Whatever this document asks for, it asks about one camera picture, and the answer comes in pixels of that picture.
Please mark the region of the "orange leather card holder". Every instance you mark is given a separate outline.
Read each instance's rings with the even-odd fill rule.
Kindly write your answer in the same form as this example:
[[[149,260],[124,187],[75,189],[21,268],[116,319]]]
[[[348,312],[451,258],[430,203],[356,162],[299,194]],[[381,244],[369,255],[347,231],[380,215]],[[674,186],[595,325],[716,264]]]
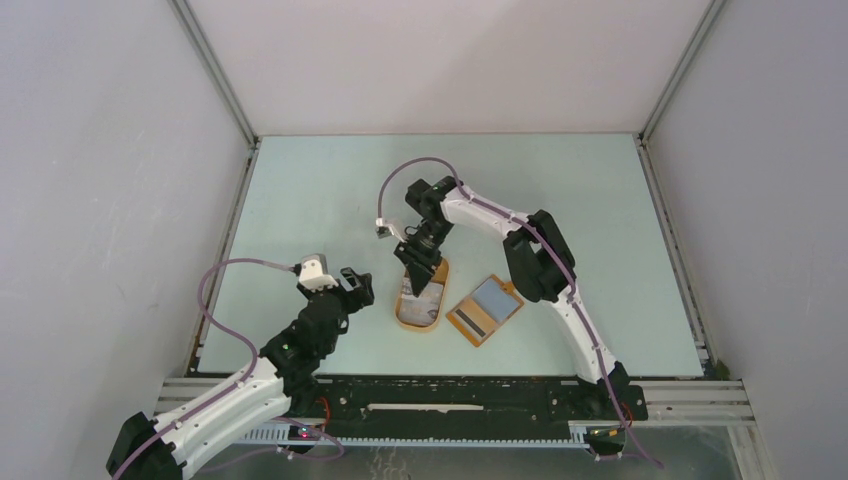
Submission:
[[[512,282],[490,275],[450,309],[446,318],[474,347],[480,347],[524,305]]]

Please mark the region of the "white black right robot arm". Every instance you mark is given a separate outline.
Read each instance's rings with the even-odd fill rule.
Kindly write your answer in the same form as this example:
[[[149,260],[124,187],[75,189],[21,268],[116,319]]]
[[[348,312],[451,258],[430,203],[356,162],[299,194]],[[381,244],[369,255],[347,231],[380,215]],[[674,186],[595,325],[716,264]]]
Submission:
[[[514,212],[475,194],[452,176],[435,184],[419,179],[407,188],[405,202],[421,220],[400,240],[394,255],[405,267],[411,294],[418,297],[435,276],[441,246],[454,226],[487,234],[501,243],[510,280],[519,295],[546,303],[561,318],[579,381],[585,411],[606,418],[622,403],[630,377],[591,320],[582,301],[575,259],[552,215]]]

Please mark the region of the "beige oval plastic tray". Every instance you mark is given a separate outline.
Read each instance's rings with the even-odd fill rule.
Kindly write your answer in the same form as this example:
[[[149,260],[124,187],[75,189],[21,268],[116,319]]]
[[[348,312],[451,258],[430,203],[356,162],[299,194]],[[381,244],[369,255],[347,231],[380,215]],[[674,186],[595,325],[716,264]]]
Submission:
[[[443,258],[422,293],[415,296],[409,274],[404,273],[394,307],[397,323],[419,333],[435,329],[442,314],[449,275],[450,264]]]

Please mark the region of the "gold card with black stripe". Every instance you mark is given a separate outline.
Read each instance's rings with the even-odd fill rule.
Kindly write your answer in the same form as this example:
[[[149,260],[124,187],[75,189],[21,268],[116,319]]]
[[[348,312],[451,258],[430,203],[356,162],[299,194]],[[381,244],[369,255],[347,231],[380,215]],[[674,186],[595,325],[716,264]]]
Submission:
[[[482,341],[497,328],[495,320],[470,298],[460,302],[452,315],[477,341]]]

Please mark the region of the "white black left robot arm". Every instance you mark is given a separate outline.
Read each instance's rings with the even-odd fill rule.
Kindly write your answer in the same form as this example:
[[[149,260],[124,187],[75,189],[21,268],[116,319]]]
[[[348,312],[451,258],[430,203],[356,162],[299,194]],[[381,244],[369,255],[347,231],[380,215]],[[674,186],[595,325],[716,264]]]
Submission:
[[[296,275],[305,307],[261,348],[203,307],[212,325],[248,347],[248,363],[168,412],[152,418],[138,412],[125,420],[105,465],[112,478],[190,479],[252,429],[287,413],[299,417],[312,411],[318,389],[314,373],[335,351],[351,315],[374,303],[373,278],[349,267],[334,277],[321,254],[295,265],[266,265]]]

